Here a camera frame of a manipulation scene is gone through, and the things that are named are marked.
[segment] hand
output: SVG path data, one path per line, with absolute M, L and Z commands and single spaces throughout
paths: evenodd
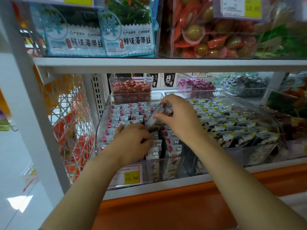
M 166 101 L 172 105 L 173 116 L 156 113 L 155 119 L 170 126 L 178 138 L 187 145 L 198 135 L 202 137 L 205 135 L 192 104 L 174 94 L 170 94 L 161 100 L 162 103 Z
M 153 136 L 143 124 L 129 124 L 126 127 L 121 124 L 114 133 L 114 139 L 100 155 L 108 155 L 116 160 L 120 169 L 139 160 L 152 144 Z

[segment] person's left hand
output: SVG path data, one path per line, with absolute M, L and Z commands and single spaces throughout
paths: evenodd
M 121 124 L 114 133 L 114 139 L 100 153 L 117 161 L 119 168 L 138 161 L 152 147 L 153 136 L 141 123 Z

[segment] white tile floor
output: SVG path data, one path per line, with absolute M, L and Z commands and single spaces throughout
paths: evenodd
M 0 131 L 0 159 L 0 230 L 37 230 L 52 205 L 39 181 L 23 192 L 21 175 L 32 161 L 19 132 Z M 307 193 L 281 199 L 307 219 Z

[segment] black label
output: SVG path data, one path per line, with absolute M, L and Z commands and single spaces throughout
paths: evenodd
M 164 84 L 166 87 L 173 87 L 175 81 L 175 73 L 164 73 Z
M 153 88 L 157 87 L 159 73 L 150 73 L 150 76 L 153 78 Z

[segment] person's right hand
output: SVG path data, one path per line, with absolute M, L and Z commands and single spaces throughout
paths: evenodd
M 161 103 L 165 102 L 172 105 L 173 116 L 156 113 L 154 118 L 170 126 L 179 139 L 189 145 L 199 135 L 202 137 L 205 135 L 192 104 L 174 94 L 170 94 L 161 100 Z

